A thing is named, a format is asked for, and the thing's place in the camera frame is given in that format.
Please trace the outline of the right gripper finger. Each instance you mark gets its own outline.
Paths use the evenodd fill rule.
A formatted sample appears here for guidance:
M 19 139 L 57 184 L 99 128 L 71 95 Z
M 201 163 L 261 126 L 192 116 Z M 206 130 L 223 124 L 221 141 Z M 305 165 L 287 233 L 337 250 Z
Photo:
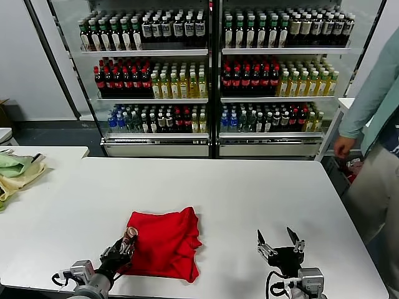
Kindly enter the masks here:
M 277 255 L 277 251 L 266 243 L 259 229 L 257 230 L 257 251 L 264 259 Z
M 297 235 L 296 232 L 294 232 L 291 228 L 286 227 L 287 233 L 289 234 L 289 237 L 294 245 L 294 252 L 300 252 L 303 253 L 304 247 L 305 247 L 305 240 L 300 240 L 299 236 Z

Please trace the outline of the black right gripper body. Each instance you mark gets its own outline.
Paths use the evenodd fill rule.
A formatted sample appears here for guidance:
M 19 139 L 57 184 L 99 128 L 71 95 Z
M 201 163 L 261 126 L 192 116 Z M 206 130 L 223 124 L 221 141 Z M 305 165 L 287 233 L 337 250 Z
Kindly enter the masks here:
M 277 267 L 285 277 L 297 277 L 301 264 L 304 261 L 303 252 L 295 252 L 294 247 L 278 247 L 277 253 L 268 257 L 267 262 L 271 267 Z

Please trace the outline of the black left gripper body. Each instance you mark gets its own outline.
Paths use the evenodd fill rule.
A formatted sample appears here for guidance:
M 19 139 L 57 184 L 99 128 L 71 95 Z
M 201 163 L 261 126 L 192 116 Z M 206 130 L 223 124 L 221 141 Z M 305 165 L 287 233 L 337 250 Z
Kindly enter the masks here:
M 108 276 L 114 277 L 115 274 L 126 264 L 131 261 L 129 256 L 126 256 L 124 259 L 101 259 L 101 265 L 99 267 L 99 273 Z

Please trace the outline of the person right hand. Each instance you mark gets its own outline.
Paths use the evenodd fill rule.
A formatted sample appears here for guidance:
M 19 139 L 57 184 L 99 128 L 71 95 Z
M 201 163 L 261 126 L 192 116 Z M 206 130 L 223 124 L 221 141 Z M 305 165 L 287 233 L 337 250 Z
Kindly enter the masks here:
M 355 139 L 339 136 L 334 143 L 334 155 L 344 159 L 355 144 Z

